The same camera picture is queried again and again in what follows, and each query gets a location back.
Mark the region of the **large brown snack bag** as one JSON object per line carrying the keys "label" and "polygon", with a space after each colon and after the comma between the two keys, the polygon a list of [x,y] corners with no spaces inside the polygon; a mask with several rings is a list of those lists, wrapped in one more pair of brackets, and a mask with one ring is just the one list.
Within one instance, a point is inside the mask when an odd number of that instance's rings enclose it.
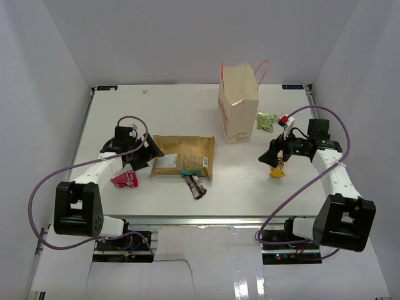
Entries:
{"label": "large brown snack bag", "polygon": [[195,174],[213,178],[214,136],[154,135],[153,140],[164,156],[154,159],[151,177],[158,174]]}

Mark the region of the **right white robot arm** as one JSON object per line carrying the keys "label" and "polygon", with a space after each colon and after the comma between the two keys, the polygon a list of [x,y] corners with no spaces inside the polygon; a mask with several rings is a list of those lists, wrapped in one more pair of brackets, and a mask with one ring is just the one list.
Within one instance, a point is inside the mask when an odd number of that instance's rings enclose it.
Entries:
{"label": "right white robot arm", "polygon": [[284,131],[270,142],[259,161],[277,168],[292,156],[302,156],[320,175],[326,200],[316,218],[292,216],[284,223],[283,244],[297,249],[304,242],[361,252],[366,247],[376,206],[362,198],[341,162],[343,150],[329,134],[329,121],[310,119],[307,134],[296,137],[294,118],[278,119]]}

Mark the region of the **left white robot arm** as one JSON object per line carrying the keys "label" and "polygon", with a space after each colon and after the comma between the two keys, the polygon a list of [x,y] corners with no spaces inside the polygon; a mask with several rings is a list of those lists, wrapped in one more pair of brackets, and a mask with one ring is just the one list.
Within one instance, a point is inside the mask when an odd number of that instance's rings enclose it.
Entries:
{"label": "left white robot arm", "polygon": [[125,221],[103,214],[101,191],[125,165],[137,171],[164,156],[150,135],[140,138],[133,136],[135,132],[132,127],[116,126],[114,137],[100,150],[99,162],[73,181],[57,185],[53,223],[57,234],[110,238],[118,249],[131,245]]}

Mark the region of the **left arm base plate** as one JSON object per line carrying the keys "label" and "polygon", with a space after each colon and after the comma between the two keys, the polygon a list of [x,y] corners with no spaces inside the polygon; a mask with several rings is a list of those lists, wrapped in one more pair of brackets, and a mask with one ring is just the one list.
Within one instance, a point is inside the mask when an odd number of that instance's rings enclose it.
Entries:
{"label": "left arm base plate", "polygon": [[147,243],[152,243],[151,231],[140,231],[144,239],[133,234],[115,241],[97,242],[95,244],[92,261],[95,263],[152,263]]}

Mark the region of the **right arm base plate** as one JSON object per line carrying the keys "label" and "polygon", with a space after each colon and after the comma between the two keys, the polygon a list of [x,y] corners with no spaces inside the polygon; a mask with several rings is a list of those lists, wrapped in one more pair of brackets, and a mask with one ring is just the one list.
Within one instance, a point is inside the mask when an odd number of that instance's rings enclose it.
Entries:
{"label": "right arm base plate", "polygon": [[320,248],[314,243],[262,245],[261,253],[265,266],[322,263]]}

